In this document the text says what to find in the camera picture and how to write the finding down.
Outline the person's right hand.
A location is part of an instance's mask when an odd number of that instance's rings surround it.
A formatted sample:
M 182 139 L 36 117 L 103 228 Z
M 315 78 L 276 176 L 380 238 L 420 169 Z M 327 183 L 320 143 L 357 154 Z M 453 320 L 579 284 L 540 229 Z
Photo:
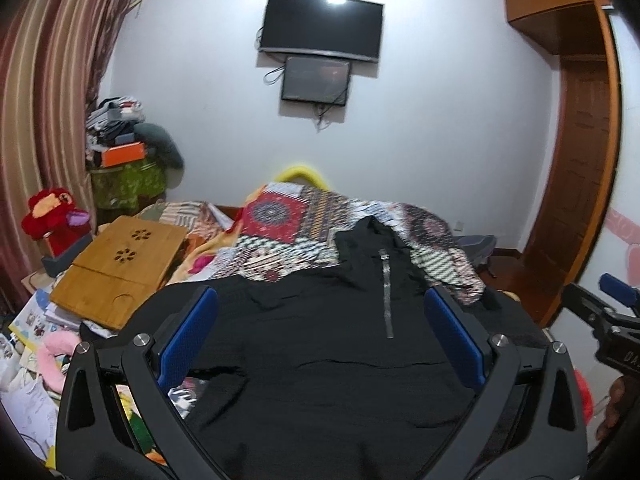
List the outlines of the person's right hand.
M 628 376 L 620 376 L 614 380 L 610 390 L 608 390 L 608 404 L 606 404 L 604 411 L 604 419 L 596 431 L 596 439 L 598 442 L 602 441 L 608 435 L 620 419 L 620 413 L 624 410 L 623 405 L 626 402 L 628 380 Z

